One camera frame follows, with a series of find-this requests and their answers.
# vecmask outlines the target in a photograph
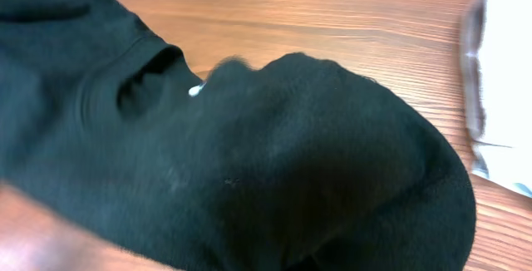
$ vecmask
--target dark garment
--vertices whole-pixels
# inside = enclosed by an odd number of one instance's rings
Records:
[[[462,269],[466,170],[388,89],[303,54],[198,84],[115,0],[0,0],[0,179],[188,271]]]

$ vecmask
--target white spot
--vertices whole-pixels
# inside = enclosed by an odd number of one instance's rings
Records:
[[[192,97],[197,96],[200,93],[200,91],[203,89],[204,85],[205,84],[203,83],[203,84],[200,84],[198,86],[194,86],[194,87],[190,88],[189,89],[189,96],[192,96]]]

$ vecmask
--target wooden table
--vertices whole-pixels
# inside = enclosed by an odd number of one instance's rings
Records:
[[[437,126],[471,164],[456,55],[470,0],[120,1],[179,45],[203,77],[228,56],[261,67],[299,51],[373,77]],[[478,224],[465,269],[531,270],[532,200],[472,180]],[[74,229],[12,190],[4,188],[0,200],[1,270],[165,269]]]

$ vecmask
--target white cloth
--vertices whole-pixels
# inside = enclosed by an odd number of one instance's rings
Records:
[[[532,0],[478,2],[461,38],[476,17],[476,45],[461,43],[473,173],[532,197]]]

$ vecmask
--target brown wooden floor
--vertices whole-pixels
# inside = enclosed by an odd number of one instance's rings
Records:
[[[390,87],[467,166],[457,27],[469,0],[120,0],[206,76],[227,56],[329,58]],[[532,200],[473,177],[478,229],[467,270],[532,270]],[[0,193],[0,270],[164,270]]]

